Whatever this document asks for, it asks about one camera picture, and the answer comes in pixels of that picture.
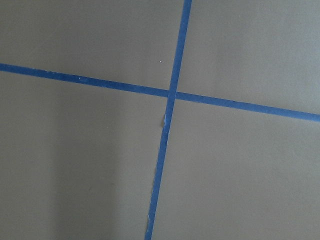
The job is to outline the brown paper table cover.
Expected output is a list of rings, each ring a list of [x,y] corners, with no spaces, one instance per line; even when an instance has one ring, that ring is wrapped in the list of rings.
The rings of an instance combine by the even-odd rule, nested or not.
[[[320,115],[317,0],[191,0],[177,92]],[[184,0],[3,0],[0,64],[168,90]],[[0,237],[144,240],[167,97],[0,71]],[[175,100],[151,240],[317,240],[320,121]]]

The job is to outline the blue tape line crosswise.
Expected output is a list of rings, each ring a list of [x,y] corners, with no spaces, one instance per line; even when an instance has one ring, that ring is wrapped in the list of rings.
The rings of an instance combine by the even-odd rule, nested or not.
[[[114,90],[120,90],[120,91],[126,91],[126,92],[133,92],[133,93],[139,93],[139,94],[145,94],[145,95],[151,95],[151,96],[157,96],[157,97],[163,97],[163,98],[166,98],[169,96],[169,91],[166,89],[135,85],[135,84],[129,84],[129,83],[123,83],[123,82],[116,82],[116,81],[110,81],[110,80],[103,80],[98,78],[72,75],[72,74],[60,73],[60,72],[54,72],[54,71],[47,71],[42,69],[29,68],[29,67],[5,64],[5,63],[0,64],[0,70],[2,72],[8,72],[13,74],[20,74],[20,75],[26,75],[26,76],[32,76],[32,77],[38,77],[38,78],[44,78],[44,79],[52,79],[57,81],[83,84],[83,85],[114,89]],[[239,101],[233,101],[228,99],[203,96],[203,95],[191,94],[191,93],[185,93],[185,92],[179,92],[179,91],[176,93],[176,99],[188,101],[188,102],[202,103],[207,105],[250,111],[250,112],[257,112],[257,113],[276,115],[276,116],[282,116],[282,117],[288,117],[288,118],[294,118],[294,119],[301,119],[306,121],[313,121],[313,122],[320,121],[320,115],[316,113],[309,113],[309,112],[303,112],[303,111],[297,111],[297,110],[271,107],[266,105],[239,102]]]

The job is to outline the blue tape line lengthwise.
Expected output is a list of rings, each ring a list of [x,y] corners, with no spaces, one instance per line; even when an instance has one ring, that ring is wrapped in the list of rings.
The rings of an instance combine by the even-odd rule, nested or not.
[[[174,61],[172,66],[170,84],[167,94],[167,101],[163,119],[163,128],[161,132],[161,138],[159,143],[159,151],[157,155],[157,161],[155,166],[155,173],[153,179],[152,193],[150,196],[149,210],[148,210],[148,221],[144,234],[145,240],[151,240],[153,235],[153,229],[157,214],[158,199],[160,194],[163,169],[166,160],[166,153],[172,123],[172,117],[174,112],[174,106],[176,101],[178,83],[180,78],[181,66],[183,61],[183,54],[186,42],[186,36],[188,31],[190,12],[192,8],[192,1],[185,0],[183,2],[179,32],[177,36],[177,44],[175,48]]]

